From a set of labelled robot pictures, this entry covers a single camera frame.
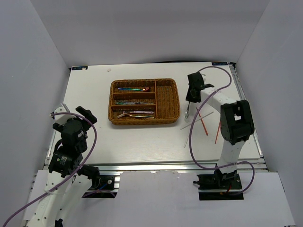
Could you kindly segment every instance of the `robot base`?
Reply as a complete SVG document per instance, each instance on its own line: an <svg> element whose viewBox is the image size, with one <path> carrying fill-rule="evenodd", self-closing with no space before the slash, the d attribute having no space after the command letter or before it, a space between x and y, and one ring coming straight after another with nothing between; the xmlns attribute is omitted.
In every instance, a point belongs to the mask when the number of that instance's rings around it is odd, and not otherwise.
<svg viewBox="0 0 303 227"><path fill-rule="evenodd" d="M198 181L194 181L194 184L199 185L200 201L244 199L243 193L238 192L242 189L239 174L225 181L220 181L214 174L201 174L198 175Z"/></svg>

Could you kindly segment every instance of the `white chopstick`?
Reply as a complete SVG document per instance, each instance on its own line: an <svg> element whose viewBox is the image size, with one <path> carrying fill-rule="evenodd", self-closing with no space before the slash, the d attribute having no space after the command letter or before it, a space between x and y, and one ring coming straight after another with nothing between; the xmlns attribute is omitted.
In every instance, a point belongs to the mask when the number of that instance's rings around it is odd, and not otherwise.
<svg viewBox="0 0 303 227"><path fill-rule="evenodd" d="M198 120L195 120L195 123L196 123L197 121L199 121L199 120L201 120L201 119L203 119L203 118L205 118L205 117L207 117L207 116L213 114L213 113L214 113L214 112L212 111L212 112L210 112L209 114L207 114L207 115L205 115L205 116L203 116L203 117L200 117ZM182 129L188 127L188 126L190 126L191 124L192 124L192 123L188 124L187 126L184 126L184 127L181 128L180 130L182 130Z"/></svg>

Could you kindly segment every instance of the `wire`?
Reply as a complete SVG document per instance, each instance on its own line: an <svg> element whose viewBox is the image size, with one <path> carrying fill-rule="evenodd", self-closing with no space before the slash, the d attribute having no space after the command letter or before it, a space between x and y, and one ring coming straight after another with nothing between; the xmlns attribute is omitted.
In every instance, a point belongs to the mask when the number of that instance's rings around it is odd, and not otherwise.
<svg viewBox="0 0 303 227"><path fill-rule="evenodd" d="M95 193L98 193L98 192L108 192L108 193L112 194L113 197L116 197L116 195L113 192L111 192L110 190L103 190L103 188L105 186L107 186L107 184L103 185L101 188L99 188L97 190L94 190L94 191L92 191L90 193L87 193L87 194L83 195L82 198L88 197L88 196L90 196L92 194L95 194Z"/></svg>
<svg viewBox="0 0 303 227"><path fill-rule="evenodd" d="M97 142L97 130L95 128L95 126L93 125L92 122L90 122L90 120L88 120L87 118L79 115L79 114L76 114L76 113L67 113L67 112L62 112L62 113L54 113L54 114L51 114L51 116L57 116L57 115L72 115L72 116L75 116L75 117L79 117L83 120L85 120L87 123L89 123L92 127L92 129L94 130L94 133L95 133L95 138L94 138L94 142L93 142L93 145L91 146L91 149L89 151L89 153L87 154L87 156L84 158L83 162L74 170L74 172L72 172L67 178L65 178L62 182L58 183L57 185L55 185L53 188L51 188L49 191L50 192L53 192L55 191L58 187L60 187L62 184L64 184L65 182L67 182L69 179L71 179L77 172L78 170L84 165L84 163L87 161L87 159L90 157L95 145L96 145L96 142ZM21 211L23 211L25 208L29 207L30 205L32 205L33 203L37 202L38 200L42 199L43 197L47 196L48 194L47 193L44 193L42 195L40 195L39 197L37 197L36 199L34 199L33 201L29 202L28 204L26 204L25 206L21 207L19 210L17 210L15 213L13 213L3 224L2 227L5 227L8 222L13 218L15 217L18 213L20 213Z"/></svg>
<svg viewBox="0 0 303 227"><path fill-rule="evenodd" d="M251 166L251 169L252 169L252 177L251 177L251 181L249 183L249 185L243 189L242 191L240 191L239 193L233 193L233 195L238 195L238 194L241 194L243 192L245 192L246 190L249 189L249 187L251 186L252 182L254 181L254 178L255 178L255 168L254 166L252 165L252 163L248 162L248 161L241 161L241 162L238 162L238 163L230 163L230 164L226 164L226 165L223 165L223 166L217 166L217 167L204 167L202 165L200 165L195 157L194 157L194 154L193 154L193 148L192 148L192 134L193 134L193 128L194 128L194 124L195 124L195 121L196 121L196 118L198 116L198 113L200 112L200 110L202 109L202 107L207 103L207 101L212 97L214 96L218 91L221 91L227 87L229 87L231 84L232 84L232 76L230 75L230 73L223 69L223 68L220 68L220 67L217 67L217 66L206 66L200 70L198 70L198 72L202 71L202 70L205 70L205 69L208 69L208 68L216 68L216 69L220 69L220 70L223 70L224 72L227 73L227 75L229 76L229 83L226 85L226 86L223 86L223 87L220 87L219 89L215 90L214 92L212 92L207 98L206 100L204 100L204 102L200 105L200 107L198 108L195 116L194 116L194 119L191 123L191 126L190 126L190 130L189 130L189 151L190 151L190 155L191 155L191 158L193 159L194 163L200 167L201 169L204 169L204 170L216 170L216 169L221 169L221 168L224 168L224 167L228 167L228 166L234 166L234 165L239 165L239 164L249 164Z"/></svg>

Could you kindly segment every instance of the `white panel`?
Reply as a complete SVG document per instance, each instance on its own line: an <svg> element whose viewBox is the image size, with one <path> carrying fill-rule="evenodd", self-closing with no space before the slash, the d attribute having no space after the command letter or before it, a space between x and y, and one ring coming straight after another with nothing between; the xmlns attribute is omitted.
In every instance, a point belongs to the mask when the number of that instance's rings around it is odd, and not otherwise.
<svg viewBox="0 0 303 227"><path fill-rule="evenodd" d="M270 1L237 64L264 157L279 172L297 226L303 226L302 10L302 1Z"/></svg>
<svg viewBox="0 0 303 227"><path fill-rule="evenodd" d="M188 90L187 75L210 65L212 65L210 62L104 65L89 66L88 70L71 71L64 102L71 111L74 111L79 105L90 109L98 120L96 123L98 140L88 163L192 161L189 142L184 147L190 127L180 129L191 123L196 113L196 106L200 106L201 103L191 104L190 116L188 119L184 118L188 105L188 102L185 101ZM222 67L230 72L228 66ZM225 86L229 82L228 75L222 70L210 68L204 70L203 73L206 74L206 83L211 83L216 88ZM181 111L176 123L132 126L113 125L108 120L109 90L112 81L142 78L172 78L176 81ZM234 83L222 93L234 100L240 100ZM203 120L209 133L208 136L206 136L201 122L197 122L194 127L192 144L197 160L218 160L222 152L223 137L221 133L217 143L214 143L220 114L209 105L205 105L201 110L201 116L212 111L214 113ZM88 136L88 146L90 147L94 140L93 130L88 131ZM57 133L54 141L59 139L60 134ZM240 158L259 158L252 136L245 143Z"/></svg>
<svg viewBox="0 0 303 227"><path fill-rule="evenodd" d="M268 0L31 0L67 65L236 62Z"/></svg>
<svg viewBox="0 0 303 227"><path fill-rule="evenodd" d="M0 7L0 223L25 205L52 133L49 113L67 86L68 68L29 0ZM21 216L9 227L20 226Z"/></svg>
<svg viewBox="0 0 303 227"><path fill-rule="evenodd" d="M240 173L243 185L251 173ZM293 225L278 173L256 173L241 201L199 201L195 173L125 172L115 199L83 198L65 227L283 227ZM43 192L40 187L32 197Z"/></svg>

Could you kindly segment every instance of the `chopstick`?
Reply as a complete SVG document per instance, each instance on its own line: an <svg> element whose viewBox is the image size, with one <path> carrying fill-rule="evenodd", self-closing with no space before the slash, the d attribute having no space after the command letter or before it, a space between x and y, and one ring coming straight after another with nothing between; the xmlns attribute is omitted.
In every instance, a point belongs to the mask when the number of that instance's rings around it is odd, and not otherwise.
<svg viewBox="0 0 303 227"><path fill-rule="evenodd" d="M206 135L208 136L208 132L207 132L207 129L206 129L206 127L205 127L205 124L204 124L202 118L201 118L201 122L202 122L202 125L203 125L203 128L204 128L204 131L205 131Z"/></svg>

